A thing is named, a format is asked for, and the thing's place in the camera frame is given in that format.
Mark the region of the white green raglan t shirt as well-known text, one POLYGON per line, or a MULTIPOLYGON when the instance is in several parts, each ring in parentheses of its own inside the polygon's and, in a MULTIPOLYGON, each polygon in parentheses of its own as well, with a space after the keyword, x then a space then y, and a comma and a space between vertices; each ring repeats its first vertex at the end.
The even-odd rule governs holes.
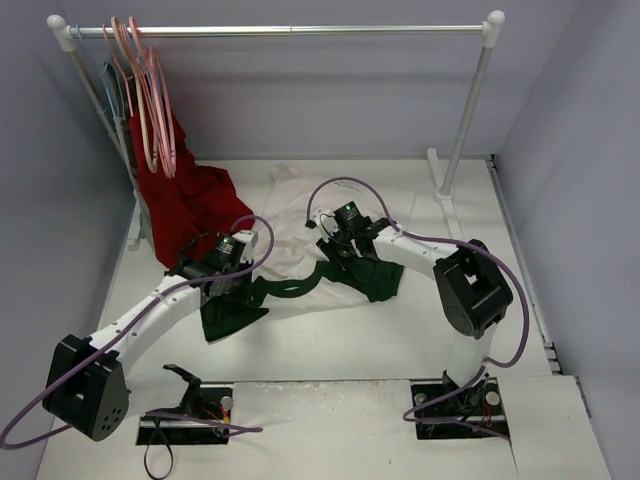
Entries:
POLYGON ((379 303, 397 296, 404 268, 388 261, 348 259, 341 267, 316 244, 317 230, 304 226, 306 203, 320 178, 283 163, 269 172, 273 187, 261 215, 274 230, 266 262, 238 278, 238 287, 201 310, 204 338, 213 343, 263 317, 280 319, 379 303))

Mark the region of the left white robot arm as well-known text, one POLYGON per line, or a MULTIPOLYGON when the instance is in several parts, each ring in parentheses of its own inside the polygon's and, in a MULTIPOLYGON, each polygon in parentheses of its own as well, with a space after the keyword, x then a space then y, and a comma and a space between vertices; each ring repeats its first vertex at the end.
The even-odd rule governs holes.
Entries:
POLYGON ((85 338, 66 336, 54 350, 47 379, 54 389, 43 408, 93 441, 106 439, 131 415, 127 377, 136 362, 182 319, 238 289, 257 242, 251 230, 221 235, 211 252, 181 260, 119 319, 85 338))

